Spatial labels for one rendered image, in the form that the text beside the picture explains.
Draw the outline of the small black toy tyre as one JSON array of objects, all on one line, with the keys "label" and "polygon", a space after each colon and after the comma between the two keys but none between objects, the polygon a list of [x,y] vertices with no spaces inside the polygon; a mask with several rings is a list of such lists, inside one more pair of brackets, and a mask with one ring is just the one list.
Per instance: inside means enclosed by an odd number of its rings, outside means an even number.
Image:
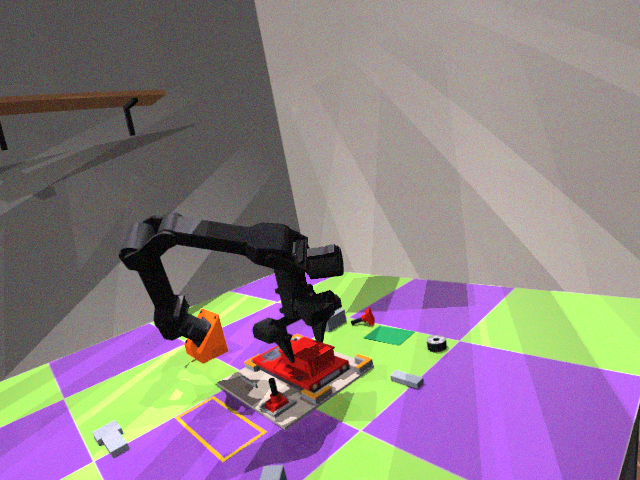
[{"label": "small black toy tyre", "polygon": [[432,352],[442,352],[447,348],[447,339],[443,335],[431,335],[426,342],[428,350]]}]

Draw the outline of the green flat rectangular mat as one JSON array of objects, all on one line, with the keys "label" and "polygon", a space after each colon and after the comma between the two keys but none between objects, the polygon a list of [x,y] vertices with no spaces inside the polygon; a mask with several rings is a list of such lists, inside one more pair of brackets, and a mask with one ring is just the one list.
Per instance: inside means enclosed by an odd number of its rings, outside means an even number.
[{"label": "green flat rectangular mat", "polygon": [[374,329],[372,332],[370,332],[368,335],[366,335],[364,338],[400,346],[414,333],[415,331],[380,325],[376,329]]}]

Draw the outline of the yellow rectangular outline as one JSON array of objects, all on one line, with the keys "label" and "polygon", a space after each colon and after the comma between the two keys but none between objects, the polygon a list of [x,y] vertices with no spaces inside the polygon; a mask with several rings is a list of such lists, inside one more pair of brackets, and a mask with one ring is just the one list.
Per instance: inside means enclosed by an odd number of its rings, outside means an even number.
[{"label": "yellow rectangular outline", "polygon": [[[260,433],[258,436],[256,436],[254,439],[249,440],[244,446],[238,448],[237,450],[235,450],[233,453],[231,453],[230,455],[228,455],[226,458],[222,457],[216,450],[214,450],[211,446],[209,446],[207,444],[207,442],[197,433],[195,433],[184,421],[182,421],[179,417],[180,416],[184,416],[185,414],[189,413],[189,411],[196,409],[198,407],[200,407],[201,405],[203,405],[205,402],[210,401],[210,400],[215,400],[217,403],[219,403],[222,406],[225,406],[227,409],[229,409],[229,411],[231,411],[232,413],[234,413],[236,416],[238,416],[239,418],[241,418],[242,420],[244,420],[246,423],[248,423],[249,425],[251,425],[252,427],[258,429],[259,431],[261,431],[262,433]],[[251,422],[250,420],[248,420],[247,418],[245,418],[243,415],[241,415],[240,413],[238,413],[237,411],[235,411],[234,409],[229,408],[228,406],[226,406],[225,403],[223,403],[222,401],[220,401],[219,399],[217,399],[216,397],[212,397],[208,400],[203,401],[201,404],[197,405],[194,408],[189,409],[187,412],[176,416],[176,419],[179,421],[179,423],[188,431],[190,431],[205,447],[207,447],[209,450],[212,451],[212,453],[222,462],[227,461],[229,458],[232,457],[232,455],[235,455],[236,453],[238,453],[240,450],[242,450],[243,448],[246,448],[250,443],[252,443],[254,440],[257,440],[258,438],[260,438],[262,435],[264,435],[265,433],[267,433],[266,430],[261,429],[259,426],[257,426],[256,424],[254,424],[253,422]]]}]

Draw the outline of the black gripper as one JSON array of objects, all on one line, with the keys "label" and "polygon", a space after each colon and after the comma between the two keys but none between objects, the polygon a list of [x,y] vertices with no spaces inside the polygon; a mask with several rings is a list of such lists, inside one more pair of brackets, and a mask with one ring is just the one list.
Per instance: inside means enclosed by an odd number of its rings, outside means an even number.
[{"label": "black gripper", "polygon": [[[283,352],[283,354],[286,356],[286,358],[289,360],[289,362],[292,364],[295,363],[292,345],[290,341],[293,335],[287,333],[286,327],[288,325],[292,325],[298,322],[301,319],[297,316],[297,313],[295,313],[295,317],[290,316],[289,301],[290,301],[290,297],[291,298],[294,298],[296,296],[298,297],[303,295],[305,292],[307,292],[307,286],[309,285],[311,284],[307,284],[306,280],[303,281],[302,283],[292,285],[292,286],[281,287],[277,285],[278,288],[274,290],[275,290],[275,294],[280,296],[280,301],[282,306],[281,308],[279,308],[279,313],[283,314],[284,317],[279,320],[266,317],[254,323],[254,326],[252,329],[254,338],[261,340],[263,342],[266,342],[268,344],[275,342],[277,346],[280,348],[280,350]],[[334,311],[342,308],[340,297],[337,294],[334,294],[334,295],[336,299],[336,307],[335,307],[335,310],[329,312],[329,319],[335,314]],[[325,329],[326,329],[328,320],[318,323],[316,324],[316,326],[311,327],[314,333],[315,340],[320,342],[324,341]]]}]

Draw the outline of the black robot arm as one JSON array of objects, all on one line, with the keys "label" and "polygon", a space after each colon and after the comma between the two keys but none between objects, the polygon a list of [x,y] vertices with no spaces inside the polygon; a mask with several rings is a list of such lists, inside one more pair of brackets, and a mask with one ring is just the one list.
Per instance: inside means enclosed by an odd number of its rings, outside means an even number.
[{"label": "black robot arm", "polygon": [[[295,243],[295,253],[293,252]],[[278,286],[306,280],[343,276],[340,247],[335,244],[309,248],[308,237],[280,223],[258,223],[246,227],[191,217],[177,212],[148,217],[133,223],[119,252],[127,269],[139,272],[155,306],[154,325],[163,339],[185,337],[199,347],[212,328],[203,316],[188,314],[185,296],[173,292],[160,257],[176,245],[239,254],[254,264],[274,269]],[[313,285],[301,296],[290,297],[290,316],[308,327],[329,319],[336,299],[331,290],[316,294]]]}]

